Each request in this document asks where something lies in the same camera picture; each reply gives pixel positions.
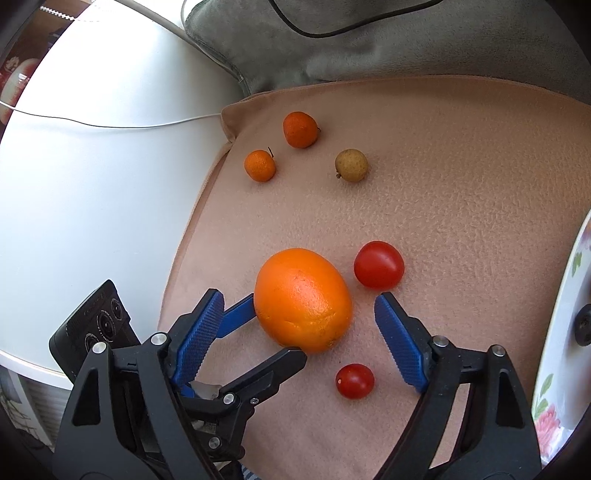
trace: orange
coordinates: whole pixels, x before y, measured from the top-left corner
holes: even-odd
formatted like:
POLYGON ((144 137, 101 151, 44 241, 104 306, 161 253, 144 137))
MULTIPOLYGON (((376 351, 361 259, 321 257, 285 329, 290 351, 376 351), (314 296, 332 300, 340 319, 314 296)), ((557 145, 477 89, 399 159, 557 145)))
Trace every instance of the orange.
POLYGON ((283 250, 265 262, 256 278, 254 305, 273 340, 306 353, 332 347, 353 316, 353 302, 338 270, 304 248, 283 250))
POLYGON ((318 125, 307 113, 292 112, 283 120, 285 140, 294 148, 307 148, 318 139, 318 125))
POLYGON ((275 175, 275 160, 264 150, 255 150, 244 159, 244 170, 255 181, 269 181, 275 175))

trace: white plate with floral pattern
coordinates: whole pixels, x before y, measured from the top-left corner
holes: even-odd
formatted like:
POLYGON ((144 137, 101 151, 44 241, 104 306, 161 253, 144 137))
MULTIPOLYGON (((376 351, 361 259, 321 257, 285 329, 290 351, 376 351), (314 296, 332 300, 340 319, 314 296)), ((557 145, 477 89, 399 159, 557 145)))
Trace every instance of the white plate with floral pattern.
POLYGON ((591 303, 591 212, 569 256, 548 327, 531 414, 546 465, 563 447, 591 403, 591 345, 574 340, 573 321, 591 303))

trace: white table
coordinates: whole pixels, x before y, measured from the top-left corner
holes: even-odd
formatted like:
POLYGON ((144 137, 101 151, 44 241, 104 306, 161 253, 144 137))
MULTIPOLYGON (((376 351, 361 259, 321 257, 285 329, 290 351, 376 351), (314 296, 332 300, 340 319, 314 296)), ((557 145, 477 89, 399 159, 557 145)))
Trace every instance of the white table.
MULTIPOLYGON (((180 25, 180 1, 143 3, 180 25)), ((150 125, 218 113, 241 97, 237 82, 194 47, 98 0, 41 62, 18 107, 150 125)), ((140 340, 152 334, 178 244, 224 142, 217 118, 110 130, 14 112, 0 143, 0 364, 71 388, 48 340, 107 278, 140 340)))

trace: small red cherry tomato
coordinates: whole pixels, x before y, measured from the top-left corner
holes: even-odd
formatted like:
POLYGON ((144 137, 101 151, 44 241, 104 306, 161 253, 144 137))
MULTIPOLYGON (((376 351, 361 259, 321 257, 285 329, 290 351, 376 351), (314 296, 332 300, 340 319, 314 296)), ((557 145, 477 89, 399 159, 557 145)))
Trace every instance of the small red cherry tomato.
POLYGON ((362 285, 376 290, 390 290, 404 275, 404 260, 392 245, 376 240, 361 247, 353 270, 362 285))
POLYGON ((374 389, 375 377, 365 365, 350 364, 339 370, 335 382, 341 395, 351 400, 358 400, 369 395, 374 389))

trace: gray pillow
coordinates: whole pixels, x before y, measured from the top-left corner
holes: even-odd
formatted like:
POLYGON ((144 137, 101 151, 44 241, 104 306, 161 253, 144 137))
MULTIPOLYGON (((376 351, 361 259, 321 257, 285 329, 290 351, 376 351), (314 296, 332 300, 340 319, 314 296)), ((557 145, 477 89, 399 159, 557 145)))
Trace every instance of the gray pillow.
MULTIPOLYGON (((408 6, 400 0, 275 1, 293 24, 311 33, 408 6)), ((246 95, 335 80, 449 73, 516 80, 591 103, 591 66, 542 0, 443 0, 329 38, 297 34, 268 0, 204 0, 191 11, 186 30, 239 79, 246 95)))

